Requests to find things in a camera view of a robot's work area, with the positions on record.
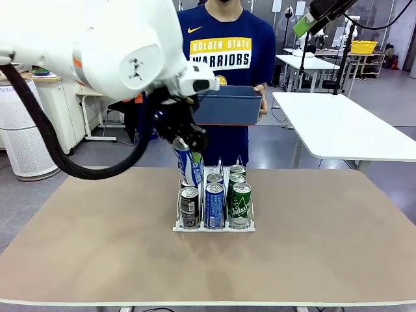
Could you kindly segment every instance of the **man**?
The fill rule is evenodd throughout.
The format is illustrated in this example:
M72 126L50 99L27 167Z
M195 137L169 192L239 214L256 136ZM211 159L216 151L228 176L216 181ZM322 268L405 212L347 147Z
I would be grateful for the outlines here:
M221 85L255 87L263 95L259 119L266 115L265 85L272 79L276 54L273 27L244 10L240 0L208 0L178 15L185 56L208 63ZM213 125L206 129L210 143L203 154L205 165L217 165L220 157L226 166L239 157L247 165L248 127Z

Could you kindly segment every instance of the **yellow bin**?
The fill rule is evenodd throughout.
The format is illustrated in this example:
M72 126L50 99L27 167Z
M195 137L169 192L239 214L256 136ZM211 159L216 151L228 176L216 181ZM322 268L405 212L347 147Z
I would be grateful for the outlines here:
M377 46L377 41L353 41L351 53L372 54Z

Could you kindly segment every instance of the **blue storage box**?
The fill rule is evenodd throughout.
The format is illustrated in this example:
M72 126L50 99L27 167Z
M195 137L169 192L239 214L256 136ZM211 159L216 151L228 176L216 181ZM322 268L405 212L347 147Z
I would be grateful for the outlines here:
M199 95L198 125L255 125L263 96L252 86L221 86Z

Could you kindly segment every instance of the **black stand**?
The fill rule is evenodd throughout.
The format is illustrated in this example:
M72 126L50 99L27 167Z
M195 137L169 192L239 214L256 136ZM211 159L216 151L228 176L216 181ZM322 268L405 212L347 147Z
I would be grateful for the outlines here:
M283 39L283 48L281 49L281 52L283 52L283 49L286 47L286 37L287 37L287 27L289 26L289 19L286 19L286 29L285 29L285 38Z
M304 64L305 64L305 56L306 56L306 48L307 48L308 39L309 39L309 32L306 33L304 53L302 54L302 61L300 62L300 69L299 69L299 85L296 86L296 89L297 88L301 89L302 88L302 83L304 81L304 72L305 72Z
M333 89L333 95L335 95L335 96L338 94L338 89L339 89L339 86L341 84L341 79L343 78L346 58L348 57L348 52L350 51L350 48L351 48L352 34L354 33L355 28L356 28L355 24L354 23L351 24L350 33L348 34L348 38L346 39L343 59L341 60L341 65L339 66L337 82L335 83L335 88Z

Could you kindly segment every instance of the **can rack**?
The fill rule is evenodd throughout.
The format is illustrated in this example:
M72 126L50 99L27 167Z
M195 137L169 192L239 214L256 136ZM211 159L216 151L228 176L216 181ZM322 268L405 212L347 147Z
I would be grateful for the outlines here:
M181 216L181 174L179 175L178 183L178 192L177 192L177 214L175 226L173 232L255 232L254 228L254 205L253 200L250 198L249 208L248 208L248 221L247 226L244 229L233 229L229 226L231 217L228 216L228 207L227 207L227 191L228 191L228 181L229 181L229 168L223 167L221 162L218 166L204 166L203 167L203 181L198 185L199 193L199 203L198 209L200 212L200 221L198 226L194 229L187 229L183 227L183 221ZM209 174L222 174L224 177L224 212L222 227L219 229L210 229L205 226L205 186L207 184L207 176Z

